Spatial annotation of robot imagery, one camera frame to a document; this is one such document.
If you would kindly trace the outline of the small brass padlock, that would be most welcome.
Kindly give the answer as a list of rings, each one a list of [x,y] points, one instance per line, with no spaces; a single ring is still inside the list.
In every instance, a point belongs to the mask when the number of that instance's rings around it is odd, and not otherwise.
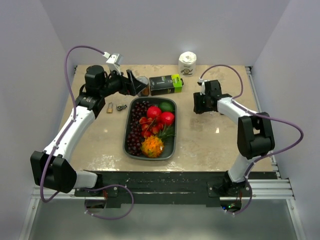
[[[113,103],[112,102],[108,103],[108,106],[107,106],[107,109],[106,109],[106,113],[107,114],[112,114],[113,113]]]

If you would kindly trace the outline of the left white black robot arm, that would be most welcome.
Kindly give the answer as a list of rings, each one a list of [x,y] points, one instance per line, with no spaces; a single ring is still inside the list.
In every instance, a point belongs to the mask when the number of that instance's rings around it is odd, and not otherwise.
[[[37,186],[61,193],[85,188],[92,196],[99,196],[103,192],[104,184],[98,180],[96,173],[76,171],[69,161],[79,140],[105,106],[106,97],[115,93],[136,96],[147,87],[146,77],[135,77],[129,69],[126,73],[126,76],[116,70],[107,73],[100,65],[86,69],[85,83],[80,87],[75,109],[71,111],[67,122],[43,151],[34,151],[30,157]]]

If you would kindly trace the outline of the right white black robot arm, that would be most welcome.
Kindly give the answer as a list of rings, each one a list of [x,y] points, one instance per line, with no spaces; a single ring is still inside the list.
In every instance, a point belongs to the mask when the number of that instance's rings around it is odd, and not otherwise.
[[[275,148],[271,121],[266,112],[257,113],[239,104],[229,94],[223,94],[218,80],[202,80],[200,92],[193,94],[196,114],[218,112],[237,125],[237,148],[239,155],[226,171],[215,192],[220,196],[235,196],[246,186],[250,170],[259,157],[265,157]]]

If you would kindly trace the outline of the tin can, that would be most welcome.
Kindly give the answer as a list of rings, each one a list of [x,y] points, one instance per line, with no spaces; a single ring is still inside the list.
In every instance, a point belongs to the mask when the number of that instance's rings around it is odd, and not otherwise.
[[[143,82],[146,84],[145,88],[138,93],[139,97],[147,97],[150,95],[150,85],[149,85],[149,79],[146,76],[139,76],[137,78],[140,82]]]

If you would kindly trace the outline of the black green box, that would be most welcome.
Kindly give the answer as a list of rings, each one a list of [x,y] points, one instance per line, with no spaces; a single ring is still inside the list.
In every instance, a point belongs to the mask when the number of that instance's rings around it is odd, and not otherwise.
[[[181,93],[183,85],[183,79],[179,74],[149,78],[149,88],[152,96]]]

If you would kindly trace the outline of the red pomegranate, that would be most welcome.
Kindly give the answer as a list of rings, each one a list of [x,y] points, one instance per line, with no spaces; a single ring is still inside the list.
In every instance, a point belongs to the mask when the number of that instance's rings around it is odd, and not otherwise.
[[[154,119],[162,114],[162,110],[157,106],[150,106],[147,109],[146,116],[147,118]]]

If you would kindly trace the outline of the green avocado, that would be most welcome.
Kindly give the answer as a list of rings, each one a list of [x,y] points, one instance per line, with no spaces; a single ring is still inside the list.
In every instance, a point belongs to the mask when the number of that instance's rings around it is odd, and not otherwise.
[[[174,112],[174,106],[167,101],[163,101],[161,102],[158,107],[160,108],[160,110],[164,113],[164,112],[170,112],[173,113]]]

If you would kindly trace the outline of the red cherries bunch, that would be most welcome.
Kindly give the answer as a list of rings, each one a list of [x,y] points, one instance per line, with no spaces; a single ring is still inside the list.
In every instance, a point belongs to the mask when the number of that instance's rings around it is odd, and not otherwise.
[[[164,124],[156,116],[155,118],[142,117],[139,120],[139,126],[141,128],[141,135],[147,139],[150,136],[157,135],[161,130],[164,129]]]

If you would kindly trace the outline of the red apple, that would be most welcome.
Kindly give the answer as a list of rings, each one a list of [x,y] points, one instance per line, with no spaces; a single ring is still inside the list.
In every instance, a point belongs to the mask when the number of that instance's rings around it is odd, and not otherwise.
[[[169,111],[163,112],[160,115],[160,121],[166,126],[171,126],[175,121],[175,115]]]

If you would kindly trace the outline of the toilet paper roll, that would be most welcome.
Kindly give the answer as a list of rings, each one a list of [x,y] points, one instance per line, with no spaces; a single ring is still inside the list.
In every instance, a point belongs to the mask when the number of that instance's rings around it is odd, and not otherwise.
[[[182,76],[190,77],[196,72],[197,55],[191,51],[183,52],[178,58],[178,70]]]

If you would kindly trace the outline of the dark red grape bunch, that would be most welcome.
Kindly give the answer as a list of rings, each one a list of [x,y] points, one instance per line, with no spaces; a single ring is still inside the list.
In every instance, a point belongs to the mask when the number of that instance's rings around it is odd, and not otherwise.
[[[142,143],[145,141],[145,130],[151,123],[147,118],[147,110],[151,106],[149,101],[138,100],[130,111],[128,131],[125,135],[127,152],[136,157],[142,156]]]

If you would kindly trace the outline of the dark grey fruit tray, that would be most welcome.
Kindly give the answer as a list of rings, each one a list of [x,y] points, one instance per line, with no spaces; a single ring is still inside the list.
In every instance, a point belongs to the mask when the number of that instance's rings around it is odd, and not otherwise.
[[[168,98],[138,97],[128,111],[123,150],[137,160],[164,161],[177,140],[177,105]]]

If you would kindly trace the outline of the orange dragon fruit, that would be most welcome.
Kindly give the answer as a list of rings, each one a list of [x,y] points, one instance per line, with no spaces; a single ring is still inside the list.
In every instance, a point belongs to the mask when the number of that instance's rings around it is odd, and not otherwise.
[[[152,135],[144,140],[140,149],[148,158],[158,158],[164,148],[164,142],[158,136]]]

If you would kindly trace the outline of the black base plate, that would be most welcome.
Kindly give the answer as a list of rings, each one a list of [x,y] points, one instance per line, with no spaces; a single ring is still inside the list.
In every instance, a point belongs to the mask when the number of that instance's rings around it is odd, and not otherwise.
[[[246,183],[232,183],[223,171],[97,171],[93,191],[78,188],[76,197],[106,197],[107,207],[121,204],[203,205],[219,207],[221,197],[249,197],[255,180],[275,180],[272,172],[252,172]]]

